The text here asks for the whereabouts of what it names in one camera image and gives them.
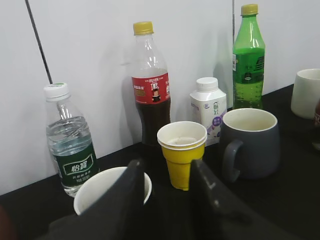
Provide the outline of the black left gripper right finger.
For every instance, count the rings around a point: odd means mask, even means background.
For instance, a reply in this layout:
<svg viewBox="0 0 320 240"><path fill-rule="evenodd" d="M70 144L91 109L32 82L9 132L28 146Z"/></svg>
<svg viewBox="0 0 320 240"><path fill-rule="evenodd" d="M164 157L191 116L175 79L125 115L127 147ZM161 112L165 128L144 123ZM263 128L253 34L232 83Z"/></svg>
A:
<svg viewBox="0 0 320 240"><path fill-rule="evenodd" d="M190 165L189 192L198 240L296 240L233 194L202 160Z"/></svg>

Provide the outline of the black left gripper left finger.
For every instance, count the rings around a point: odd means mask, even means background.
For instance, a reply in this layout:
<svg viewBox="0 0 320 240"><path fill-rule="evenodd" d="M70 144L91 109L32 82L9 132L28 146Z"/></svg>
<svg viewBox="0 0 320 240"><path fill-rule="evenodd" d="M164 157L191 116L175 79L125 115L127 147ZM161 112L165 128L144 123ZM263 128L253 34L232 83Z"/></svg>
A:
<svg viewBox="0 0 320 240"><path fill-rule="evenodd" d="M124 173L84 213L39 237L40 240L121 240L143 208L144 171L132 160Z"/></svg>

